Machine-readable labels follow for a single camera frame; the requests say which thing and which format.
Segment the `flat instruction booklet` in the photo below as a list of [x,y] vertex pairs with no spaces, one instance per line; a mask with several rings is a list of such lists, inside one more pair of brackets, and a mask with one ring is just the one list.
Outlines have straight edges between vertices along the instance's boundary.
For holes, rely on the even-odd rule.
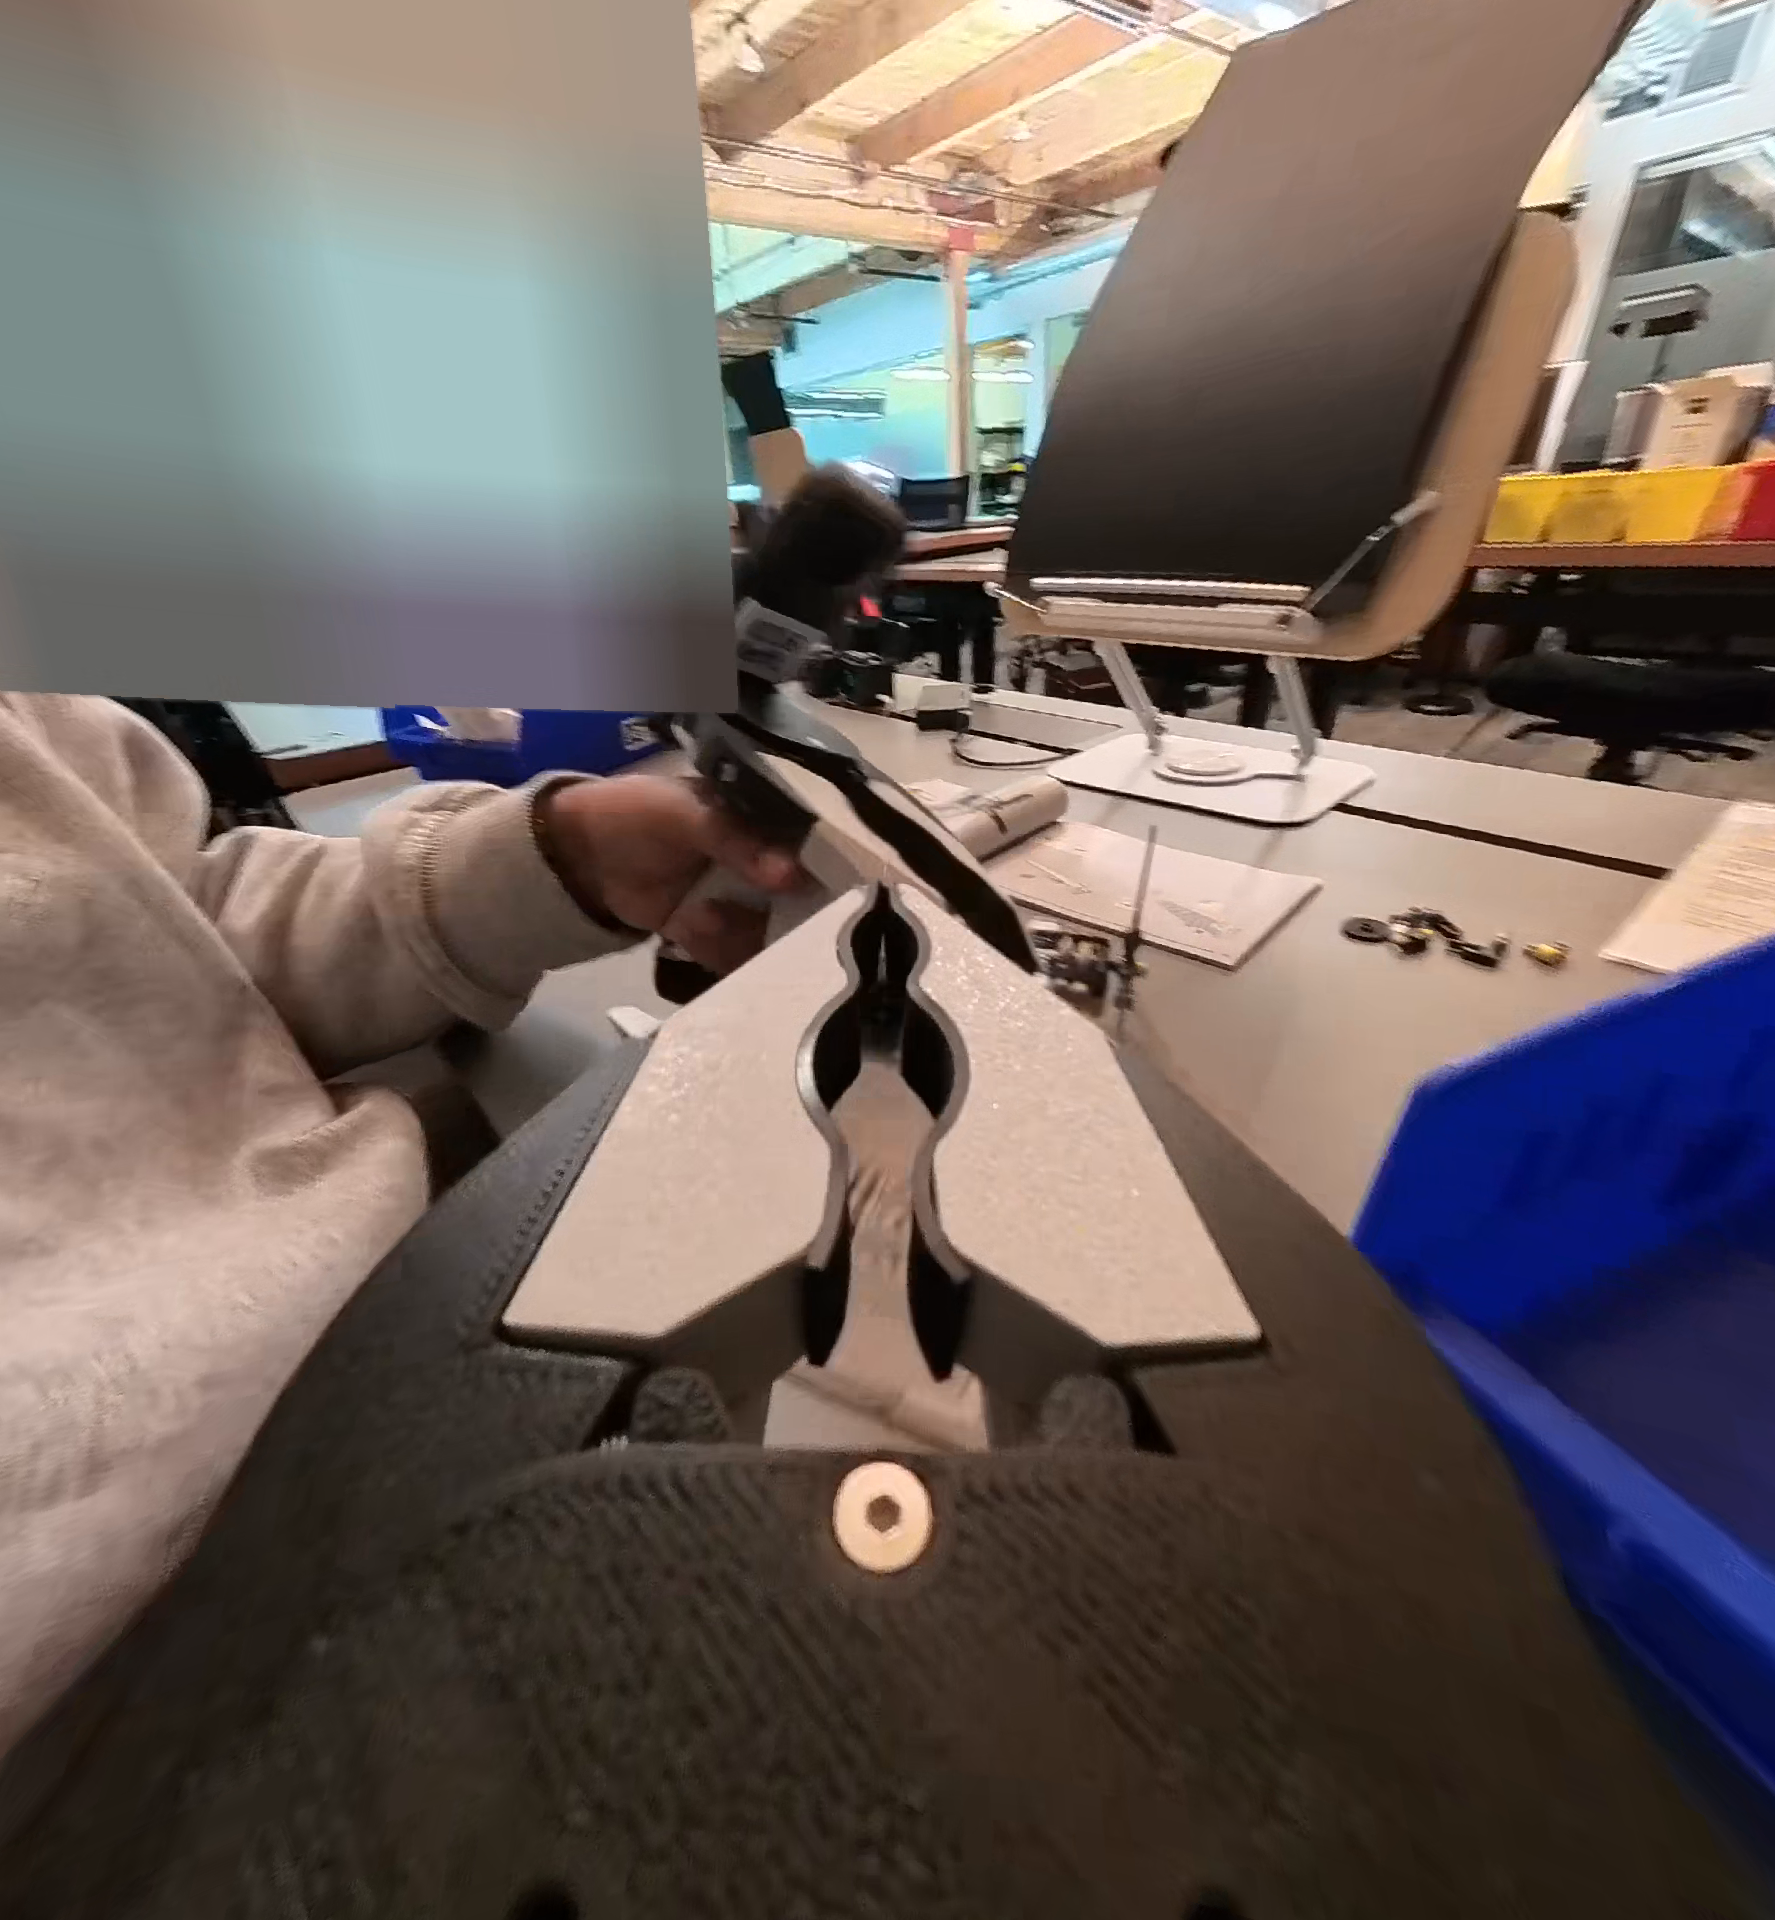
[[990,877],[1045,921],[1125,935],[1234,972],[1321,892],[1313,877],[1157,850],[1117,836],[1016,850]]

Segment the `grey flat pad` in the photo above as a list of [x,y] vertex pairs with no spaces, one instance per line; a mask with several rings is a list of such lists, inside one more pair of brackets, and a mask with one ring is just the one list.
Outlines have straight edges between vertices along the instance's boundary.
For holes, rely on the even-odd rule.
[[969,732],[1033,753],[1079,753],[1121,732],[1140,733],[1140,724],[1127,706],[1114,703],[987,691],[969,696]]

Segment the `yellow storage bin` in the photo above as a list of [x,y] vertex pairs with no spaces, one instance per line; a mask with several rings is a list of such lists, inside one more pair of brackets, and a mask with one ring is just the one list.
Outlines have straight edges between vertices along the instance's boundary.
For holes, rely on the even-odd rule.
[[1648,469],[1627,477],[1627,547],[1692,547],[1734,538],[1755,469]]
[[1515,471],[1499,480],[1481,547],[1621,547],[1642,495],[1636,471]]

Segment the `loose lego pieces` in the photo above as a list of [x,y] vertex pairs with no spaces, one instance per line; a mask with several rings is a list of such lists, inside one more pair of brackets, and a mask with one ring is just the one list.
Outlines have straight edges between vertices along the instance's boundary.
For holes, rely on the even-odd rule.
[[1570,963],[1570,945],[1556,940],[1515,942],[1509,935],[1480,940],[1463,931],[1448,913],[1428,906],[1407,906],[1392,916],[1347,916],[1340,921],[1340,940],[1355,945],[1385,945],[1401,955],[1448,954],[1466,965],[1496,972],[1509,960],[1527,960],[1534,971],[1556,972]]

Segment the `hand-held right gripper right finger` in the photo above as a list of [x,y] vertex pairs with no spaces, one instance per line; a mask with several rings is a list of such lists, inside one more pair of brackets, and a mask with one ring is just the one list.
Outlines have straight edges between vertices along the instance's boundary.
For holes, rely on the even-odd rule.
[[1016,1446],[1068,1376],[1268,1347],[1105,1031],[1040,977],[894,887],[908,1151],[908,1313],[937,1376]]

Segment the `black office chair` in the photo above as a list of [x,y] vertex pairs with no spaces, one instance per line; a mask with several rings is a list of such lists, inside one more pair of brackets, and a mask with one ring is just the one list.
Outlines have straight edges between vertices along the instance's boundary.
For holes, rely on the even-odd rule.
[[1775,667],[1600,660],[1574,650],[1501,660],[1486,700],[1515,714],[1521,736],[1594,745],[1585,780],[1644,785],[1655,764],[1752,761],[1775,736]]

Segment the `slim wooden post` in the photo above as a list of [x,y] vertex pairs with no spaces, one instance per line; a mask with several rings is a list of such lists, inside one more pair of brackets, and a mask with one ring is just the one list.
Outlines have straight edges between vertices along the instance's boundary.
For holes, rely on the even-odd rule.
[[948,477],[975,475],[969,249],[948,249]]

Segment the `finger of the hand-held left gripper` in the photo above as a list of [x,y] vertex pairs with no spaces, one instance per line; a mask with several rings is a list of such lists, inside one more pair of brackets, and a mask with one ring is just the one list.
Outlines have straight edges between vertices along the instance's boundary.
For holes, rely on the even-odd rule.
[[1032,933],[984,860],[868,764],[834,753],[830,773],[745,745],[745,810],[763,832],[794,842],[801,868],[825,892],[887,887],[921,897],[1022,972],[1038,972]]

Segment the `lego plane model with propeller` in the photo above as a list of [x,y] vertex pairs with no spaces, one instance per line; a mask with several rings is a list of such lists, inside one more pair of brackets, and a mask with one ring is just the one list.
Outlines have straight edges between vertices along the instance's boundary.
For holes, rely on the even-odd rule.
[[1131,892],[1131,913],[1125,933],[1093,933],[1059,922],[1033,922],[1032,945],[1047,977],[1047,985],[1071,996],[1087,996],[1095,1009],[1113,1014],[1117,1026],[1140,1007],[1140,985],[1144,977],[1144,908],[1157,877],[1158,830],[1144,830],[1144,846],[1140,857],[1140,882]]

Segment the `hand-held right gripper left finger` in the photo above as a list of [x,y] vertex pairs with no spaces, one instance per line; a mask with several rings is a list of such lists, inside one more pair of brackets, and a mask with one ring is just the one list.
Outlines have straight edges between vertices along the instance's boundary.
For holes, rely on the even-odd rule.
[[772,1446],[882,1436],[787,1383],[847,1325],[877,903],[848,888],[661,1025],[503,1310],[514,1343],[691,1367]]

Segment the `person's left hand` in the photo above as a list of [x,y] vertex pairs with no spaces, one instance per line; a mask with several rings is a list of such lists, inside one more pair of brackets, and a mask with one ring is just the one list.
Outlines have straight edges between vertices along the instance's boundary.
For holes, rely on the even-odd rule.
[[765,842],[709,785],[672,773],[553,780],[531,799],[541,860],[596,921],[658,935],[681,960],[731,972],[810,888],[786,846]]

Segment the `person's left forearm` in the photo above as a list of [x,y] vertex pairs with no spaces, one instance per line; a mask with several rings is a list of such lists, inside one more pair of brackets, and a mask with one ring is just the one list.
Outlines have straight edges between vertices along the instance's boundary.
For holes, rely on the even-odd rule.
[[423,780],[357,836],[231,830],[187,887],[302,1057],[379,1064],[459,1025],[503,1026],[541,972],[645,940],[562,882],[541,800],[591,785]]

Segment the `thick folded instruction booklet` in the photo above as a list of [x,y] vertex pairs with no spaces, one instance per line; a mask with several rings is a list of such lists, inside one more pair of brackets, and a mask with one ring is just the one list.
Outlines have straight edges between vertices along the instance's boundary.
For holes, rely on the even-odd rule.
[[929,807],[960,850],[987,863],[1054,830],[1068,807],[1068,785],[1047,773],[1003,780],[996,788],[937,780],[929,788]]

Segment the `printed paper sheet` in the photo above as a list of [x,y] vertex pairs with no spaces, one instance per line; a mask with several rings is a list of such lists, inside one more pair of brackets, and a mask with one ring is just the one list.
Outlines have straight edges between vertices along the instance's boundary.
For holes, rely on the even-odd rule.
[[1605,963],[1685,972],[1775,935],[1775,805],[1738,800],[1600,945]]

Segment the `tagged blue plastic bin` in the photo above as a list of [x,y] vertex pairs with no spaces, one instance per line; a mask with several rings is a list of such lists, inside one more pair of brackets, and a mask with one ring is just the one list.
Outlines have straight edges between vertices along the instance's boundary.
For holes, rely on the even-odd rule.
[[380,706],[380,733],[391,753],[421,780],[485,780],[522,788],[541,773],[611,778],[672,746],[658,714],[528,706],[514,746],[462,745],[444,736],[434,706]]

